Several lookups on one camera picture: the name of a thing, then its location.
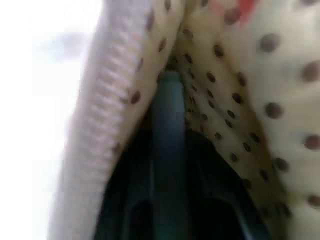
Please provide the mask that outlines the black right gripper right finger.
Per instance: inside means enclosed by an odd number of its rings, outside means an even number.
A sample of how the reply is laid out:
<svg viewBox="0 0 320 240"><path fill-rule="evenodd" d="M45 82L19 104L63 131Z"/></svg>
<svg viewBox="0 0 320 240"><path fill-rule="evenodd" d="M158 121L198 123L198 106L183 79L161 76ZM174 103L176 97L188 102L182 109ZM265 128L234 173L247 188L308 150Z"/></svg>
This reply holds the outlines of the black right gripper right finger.
<svg viewBox="0 0 320 240"><path fill-rule="evenodd" d="M198 132L185 131L193 240L270 240L270 231L242 178Z"/></svg>

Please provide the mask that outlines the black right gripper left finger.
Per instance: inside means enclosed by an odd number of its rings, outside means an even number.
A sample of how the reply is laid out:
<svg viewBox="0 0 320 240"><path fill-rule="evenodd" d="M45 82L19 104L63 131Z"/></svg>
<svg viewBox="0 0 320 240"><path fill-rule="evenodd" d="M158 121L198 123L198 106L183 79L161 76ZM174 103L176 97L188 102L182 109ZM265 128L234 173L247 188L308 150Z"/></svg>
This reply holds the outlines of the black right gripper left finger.
<svg viewBox="0 0 320 240"><path fill-rule="evenodd" d="M106 185L94 239L160 239L151 153L149 139L135 140L122 153Z"/></svg>

